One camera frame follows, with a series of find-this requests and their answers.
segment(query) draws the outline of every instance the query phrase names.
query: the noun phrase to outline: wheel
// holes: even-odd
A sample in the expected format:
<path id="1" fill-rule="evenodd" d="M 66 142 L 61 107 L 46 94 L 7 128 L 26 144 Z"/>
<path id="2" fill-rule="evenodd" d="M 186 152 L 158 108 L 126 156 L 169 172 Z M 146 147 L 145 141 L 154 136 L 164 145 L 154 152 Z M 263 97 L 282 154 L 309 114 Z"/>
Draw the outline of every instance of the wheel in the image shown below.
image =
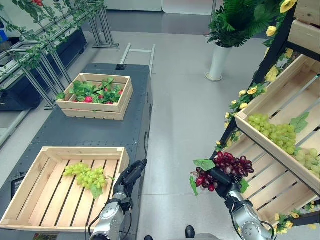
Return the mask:
<path id="1" fill-rule="evenodd" d="M 196 235 L 195 229 L 193 226 L 187 226 L 185 228 L 185 238 L 186 239 L 194 239 Z"/>

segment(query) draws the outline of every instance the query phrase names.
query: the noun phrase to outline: strawberry plant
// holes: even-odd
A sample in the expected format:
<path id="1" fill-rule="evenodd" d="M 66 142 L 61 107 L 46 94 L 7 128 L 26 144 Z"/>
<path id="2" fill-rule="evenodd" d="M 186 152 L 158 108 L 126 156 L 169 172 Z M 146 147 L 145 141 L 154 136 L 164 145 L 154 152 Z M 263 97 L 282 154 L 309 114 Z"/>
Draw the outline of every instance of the strawberry plant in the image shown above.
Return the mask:
<path id="1" fill-rule="evenodd" d="M 113 81 L 113 77 L 108 77 L 103 79 L 99 86 L 87 81 L 75 81 L 69 93 L 75 95 L 75 102 L 112 105 L 119 101 L 123 93 L 123 89 Z M 65 97 L 66 95 L 61 92 L 56 99 L 64 100 Z"/>

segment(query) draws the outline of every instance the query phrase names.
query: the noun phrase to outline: cable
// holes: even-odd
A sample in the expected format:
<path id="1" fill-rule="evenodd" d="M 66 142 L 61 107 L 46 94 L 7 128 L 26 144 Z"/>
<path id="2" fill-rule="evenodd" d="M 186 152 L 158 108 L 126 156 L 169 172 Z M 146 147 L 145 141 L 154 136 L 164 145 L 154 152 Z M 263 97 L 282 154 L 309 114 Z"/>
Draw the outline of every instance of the cable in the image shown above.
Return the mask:
<path id="1" fill-rule="evenodd" d="M 232 215 L 232 212 L 231 210 L 229 211 L 230 215 L 231 215 L 231 220 L 232 220 L 232 225 L 234 227 L 234 230 L 236 231 L 236 233 L 238 234 L 239 238 L 242 239 L 240 233 L 238 232 L 238 229 L 236 228 L 236 224 L 235 224 L 235 220 L 234 220 L 234 216 Z"/>
<path id="2" fill-rule="evenodd" d="M 275 229 L 274 229 L 274 227 L 273 227 L 270 223 L 268 223 L 268 222 L 266 222 L 266 221 L 260 221 L 260 223 L 266 224 L 266 225 L 268 225 L 268 226 L 271 228 L 271 230 L 272 230 L 271 239 L 273 240 L 273 239 L 274 239 L 274 236 L 275 236 Z"/>
<path id="3" fill-rule="evenodd" d="M 122 240 L 125 240 L 125 238 L 128 236 L 129 231 L 131 229 L 131 224 L 132 224 L 132 213 L 131 213 L 131 208 L 130 208 L 130 225 L 129 225 L 128 231 L 126 232 L 126 234 L 125 234 L 124 238 L 122 238 Z"/>

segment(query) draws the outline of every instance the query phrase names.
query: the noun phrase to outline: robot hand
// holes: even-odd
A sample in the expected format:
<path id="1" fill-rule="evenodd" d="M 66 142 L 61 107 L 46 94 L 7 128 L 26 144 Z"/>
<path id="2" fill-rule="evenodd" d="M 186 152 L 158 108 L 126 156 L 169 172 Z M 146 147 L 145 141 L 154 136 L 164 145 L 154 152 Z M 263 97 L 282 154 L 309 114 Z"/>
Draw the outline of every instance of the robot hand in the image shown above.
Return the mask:
<path id="1" fill-rule="evenodd" d="M 219 182 L 216 189 L 218 195 L 225 199 L 225 205 L 229 209 L 233 226 L 243 240 L 273 240 L 274 231 L 269 223 L 259 220 L 253 205 L 245 200 L 240 192 L 240 184 L 235 177 L 230 177 L 218 168 L 212 168 L 209 173 Z M 261 224 L 267 224 L 272 229 L 272 234 Z"/>
<path id="2" fill-rule="evenodd" d="M 121 173 L 113 187 L 113 198 L 107 201 L 101 211 L 99 223 L 95 226 L 93 234 L 90 228 L 95 221 L 89 225 L 90 240 L 120 239 L 120 227 L 125 219 L 125 213 L 134 206 L 131 199 L 134 185 L 141 177 L 147 162 L 147 159 L 136 161 Z"/>

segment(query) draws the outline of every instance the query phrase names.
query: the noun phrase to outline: white vase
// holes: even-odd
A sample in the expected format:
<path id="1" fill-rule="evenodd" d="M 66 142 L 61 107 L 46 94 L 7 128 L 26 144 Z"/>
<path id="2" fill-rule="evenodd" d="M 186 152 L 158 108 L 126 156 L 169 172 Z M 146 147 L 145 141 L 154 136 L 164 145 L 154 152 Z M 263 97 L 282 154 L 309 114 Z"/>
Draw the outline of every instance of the white vase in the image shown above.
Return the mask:
<path id="1" fill-rule="evenodd" d="M 210 81 L 220 81 L 222 79 L 222 72 L 231 49 L 232 47 L 214 45 L 211 68 L 205 74 L 207 79 Z"/>

